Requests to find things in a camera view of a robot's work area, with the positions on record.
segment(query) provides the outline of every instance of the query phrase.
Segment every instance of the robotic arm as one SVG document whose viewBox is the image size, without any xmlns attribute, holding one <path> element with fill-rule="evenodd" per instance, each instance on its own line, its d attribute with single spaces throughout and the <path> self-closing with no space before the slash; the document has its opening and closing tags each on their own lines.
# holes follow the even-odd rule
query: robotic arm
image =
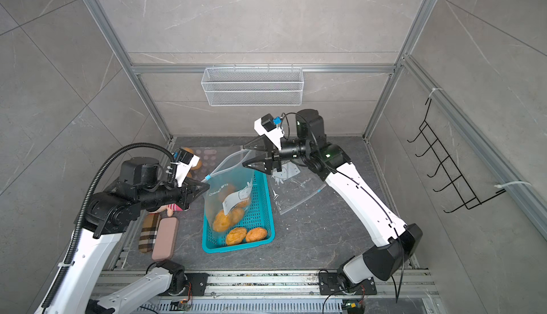
<svg viewBox="0 0 547 314">
<path fill-rule="evenodd" d="M 407 225 L 374 194 L 351 163 L 349 156 L 337 145 L 327 142 L 323 118 L 312 109 L 294 113 L 297 138 L 281 141 L 284 118 L 268 114 L 254 123 L 260 135 L 245 148 L 266 152 L 245 161 L 243 165 L 271 174 L 281 171 L 283 161 L 300 158 L 322 181 L 331 186 L 347 202 L 370 234 L 375 246 L 355 256 L 338 269 L 338 280 L 350 289 L 375 276 L 388 280 L 410 256 L 422 237 L 416 224 Z"/>
<path fill-rule="evenodd" d="M 140 146 L 161 148 L 147 143 Z M 72 263 L 59 264 L 56 280 L 35 313 L 125 314 L 160 293 L 176 295 L 185 289 L 184 267 L 164 260 L 129 286 L 99 300 L 88 301 L 106 259 L 141 210 L 153 212 L 171 203 L 188 209 L 190 203 L 209 189 L 208 184 L 186 178 L 190 168 L 197 165 L 198 156 L 180 149 L 173 160 L 171 166 L 176 168 L 168 167 L 168 173 L 176 170 L 173 182 L 158 180 L 158 160 L 137 157 L 121 164 L 120 176 L 113 187 L 92 195 L 87 208 L 83 206 L 85 215 Z"/>
</svg>

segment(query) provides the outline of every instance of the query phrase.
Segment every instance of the blue plastic basket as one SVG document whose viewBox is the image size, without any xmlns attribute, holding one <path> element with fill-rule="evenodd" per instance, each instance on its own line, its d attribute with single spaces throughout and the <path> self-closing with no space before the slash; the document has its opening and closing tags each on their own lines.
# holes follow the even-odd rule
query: blue plastic basket
<svg viewBox="0 0 547 314">
<path fill-rule="evenodd" d="M 253 201 L 250 208 L 245 212 L 245 216 L 234 228 L 246 228 L 250 231 L 254 228 L 265 228 L 268 232 L 266 239 L 252 242 L 241 243 L 233 246 L 226 246 L 226 235 L 215 238 L 207 217 L 203 216 L 203 237 L 201 245 L 207 253 L 228 252 L 242 249 L 249 249 L 259 245 L 268 244 L 274 240 L 274 218 L 272 216 L 272 206 L 270 203 L 270 192 L 268 190 L 268 180 L 266 174 L 254 172 L 253 190 L 251 192 Z"/>
</svg>

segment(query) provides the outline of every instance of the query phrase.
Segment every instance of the wall hook rack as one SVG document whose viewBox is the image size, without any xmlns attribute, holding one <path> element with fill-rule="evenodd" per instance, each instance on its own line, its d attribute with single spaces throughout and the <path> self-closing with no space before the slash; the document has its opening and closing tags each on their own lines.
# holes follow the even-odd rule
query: wall hook rack
<svg viewBox="0 0 547 314">
<path fill-rule="evenodd" d="M 473 190 L 473 188 L 471 188 L 471 185 L 469 185 L 469 182 L 467 181 L 466 177 L 462 174 L 462 172 L 460 171 L 460 168 L 458 167 L 458 165 L 455 163 L 455 161 L 452 159 L 452 156 L 448 153 L 447 149 L 445 148 L 444 144 L 440 141 L 439 137 L 436 135 L 436 133 L 433 131 L 433 128 L 429 125 L 429 123 L 427 123 L 427 115 L 429 113 L 429 108 L 431 107 L 431 99 L 428 98 L 427 101 L 426 101 L 426 104 L 427 105 L 427 111 L 426 111 L 426 115 L 424 116 L 423 118 L 423 121 L 422 123 L 420 124 L 419 126 L 419 129 L 420 129 L 420 132 L 418 133 L 418 135 L 413 139 L 413 140 L 407 140 L 407 142 L 409 143 L 412 143 L 414 142 L 415 140 L 418 139 L 418 137 L 422 136 L 427 144 L 428 144 L 428 148 L 426 149 L 425 152 L 423 152 L 423 154 L 415 154 L 416 157 L 420 158 L 422 157 L 423 155 L 425 155 L 429 150 L 431 150 L 434 154 L 435 154 L 435 157 L 437 158 L 437 160 L 439 161 L 439 165 L 437 166 L 435 172 L 433 173 L 433 175 L 429 175 L 427 174 L 428 177 L 430 178 L 433 178 L 435 175 L 437 175 L 437 173 L 439 172 L 439 169 L 443 169 L 446 176 L 448 177 L 448 180 L 450 181 L 446 186 L 442 187 L 441 189 L 433 189 L 434 192 L 440 192 L 440 191 L 443 191 L 445 190 L 447 187 L 449 187 L 450 185 L 452 185 L 456 191 L 456 193 L 458 194 L 458 196 L 460 197 L 460 200 L 462 201 L 462 204 L 459 205 L 457 208 L 454 208 L 453 210 L 451 211 L 447 211 L 447 210 L 444 210 L 443 211 L 445 213 L 452 213 L 460 208 L 462 208 L 463 206 L 465 206 L 467 209 L 472 209 L 472 208 L 475 208 L 476 206 L 479 206 L 479 205 L 482 205 L 483 203 L 485 203 L 486 201 L 489 201 L 489 200 L 492 200 L 494 199 L 496 196 L 500 195 L 500 194 L 503 194 L 505 193 L 505 189 L 501 189 L 501 190 L 498 190 L 493 196 L 489 197 L 488 199 L 486 200 L 480 200 L 479 197 L 475 194 L 475 191 Z M 423 133 L 425 129 L 429 129 L 429 131 L 431 132 L 431 134 L 435 137 L 435 140 L 433 142 L 430 142 L 430 140 L 427 138 L 427 136 Z M 441 158 L 439 157 L 439 154 L 437 154 L 437 152 L 435 151 L 433 145 L 435 143 L 438 142 L 438 145 L 441 146 L 441 148 L 444 150 L 444 152 L 446 153 L 446 157 L 441 160 Z M 457 175 L 455 176 L 455 178 L 452 178 L 450 176 L 450 174 L 448 173 L 448 171 L 446 170 L 446 167 L 444 165 L 444 163 L 446 163 L 447 161 L 450 161 L 452 162 L 452 164 L 456 167 L 458 173 Z M 471 191 L 472 193 L 472 198 L 469 199 L 469 200 L 464 200 L 461 193 L 460 193 L 460 190 L 458 189 L 458 187 L 456 187 L 455 185 L 455 181 L 457 180 L 463 180 L 464 183 L 465 183 L 465 186 L 467 186 L 469 188 L 469 190 Z M 473 205 L 470 205 L 469 203 L 471 201 L 474 201 L 476 200 L 477 203 L 473 204 Z"/>
</svg>

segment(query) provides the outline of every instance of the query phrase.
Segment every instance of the white wire basket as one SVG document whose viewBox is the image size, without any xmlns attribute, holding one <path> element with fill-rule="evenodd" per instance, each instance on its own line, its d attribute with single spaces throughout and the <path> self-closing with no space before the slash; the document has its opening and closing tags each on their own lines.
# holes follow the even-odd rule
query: white wire basket
<svg viewBox="0 0 547 314">
<path fill-rule="evenodd" d="M 301 105 L 304 73 L 297 67 L 209 67 L 201 85 L 211 106 Z"/>
</svg>

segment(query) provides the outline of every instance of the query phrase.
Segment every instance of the gray marble wall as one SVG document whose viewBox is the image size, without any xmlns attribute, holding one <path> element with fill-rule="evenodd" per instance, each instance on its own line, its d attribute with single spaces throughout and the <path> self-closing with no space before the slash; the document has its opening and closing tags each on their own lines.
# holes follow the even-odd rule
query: gray marble wall
<svg viewBox="0 0 547 314">
<path fill-rule="evenodd" d="M 413 57 L 547 199 L 546 19 L 546 0 L 439 0 Z M 420 266 L 432 270 L 449 312 L 545 312 L 547 242 L 508 194 L 444 212 L 461 204 L 454 188 L 434 192 L 446 175 L 427 176 L 438 162 L 431 151 L 415 156 L 427 149 L 423 138 L 407 142 L 427 96 L 403 73 L 372 137 L 401 215 L 424 231 Z M 435 105 L 428 121 L 478 197 L 492 196 L 496 179 Z"/>
<path fill-rule="evenodd" d="M 413 56 L 547 199 L 547 0 L 439 0 Z"/>
<path fill-rule="evenodd" d="M 462 207 L 454 187 L 441 189 L 448 178 L 423 137 L 414 143 L 426 113 L 425 92 L 407 72 L 397 83 L 373 137 L 373 151 L 394 202 L 408 223 L 416 222 L 423 238 L 416 250 L 421 268 L 429 268 L 449 313 L 544 313 L 547 289 L 543 267 L 547 242 L 507 194 L 475 207 Z M 433 104 L 428 123 L 481 200 L 498 182 L 471 147 Z M 432 142 L 433 136 L 427 130 Z M 435 152 L 443 159 L 440 145 Z M 457 171 L 445 162 L 448 173 Z M 460 193 L 471 199 L 465 183 Z"/>
<path fill-rule="evenodd" d="M 104 160 L 165 144 L 120 70 L 82 0 L 0 0 L 0 312 L 34 312 Z"/>
<path fill-rule="evenodd" d="M 100 2 L 137 64 L 392 64 L 421 0 Z M 243 109 L 210 107 L 195 74 L 143 78 L 175 135 L 253 134 L 250 120 L 305 107 L 327 134 L 362 134 L 387 75 L 307 74 L 302 107 Z"/>
</svg>

